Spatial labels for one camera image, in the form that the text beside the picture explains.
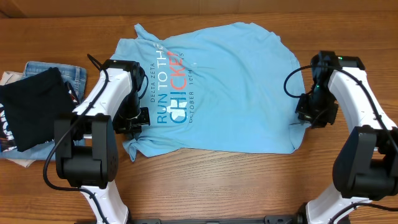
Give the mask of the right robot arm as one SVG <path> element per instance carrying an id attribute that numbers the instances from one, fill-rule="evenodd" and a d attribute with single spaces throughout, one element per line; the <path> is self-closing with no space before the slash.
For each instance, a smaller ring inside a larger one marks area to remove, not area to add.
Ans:
<path id="1" fill-rule="evenodd" d="M 349 136 L 333 164 L 332 184 L 303 204 L 288 223 L 349 223 L 359 207 L 397 195 L 397 125 L 383 111 L 359 57 L 321 51 L 312 59 L 313 85 L 298 96 L 295 112 L 311 128 L 324 128 L 343 112 Z"/>

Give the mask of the light blue printed t-shirt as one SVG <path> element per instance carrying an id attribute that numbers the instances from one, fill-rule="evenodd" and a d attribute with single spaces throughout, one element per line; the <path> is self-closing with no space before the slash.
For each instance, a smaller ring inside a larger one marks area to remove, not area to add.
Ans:
<path id="1" fill-rule="evenodd" d="M 141 106 L 150 125 L 123 146 L 158 156 L 181 148 L 290 154 L 306 125 L 295 109 L 305 91 L 299 61 L 280 37 L 237 22 L 158 39 L 141 25 L 113 59 L 139 62 Z"/>

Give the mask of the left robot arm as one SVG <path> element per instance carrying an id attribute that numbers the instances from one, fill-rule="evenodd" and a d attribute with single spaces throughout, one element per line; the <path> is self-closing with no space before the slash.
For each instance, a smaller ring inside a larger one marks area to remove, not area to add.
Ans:
<path id="1" fill-rule="evenodd" d="M 119 165 L 116 134 L 136 135 L 150 124 L 149 110 L 140 106 L 148 77 L 139 63 L 91 59 L 100 77 L 71 113 L 54 122 L 57 175 L 88 201 L 95 223 L 132 223 L 131 213 L 116 187 Z"/>

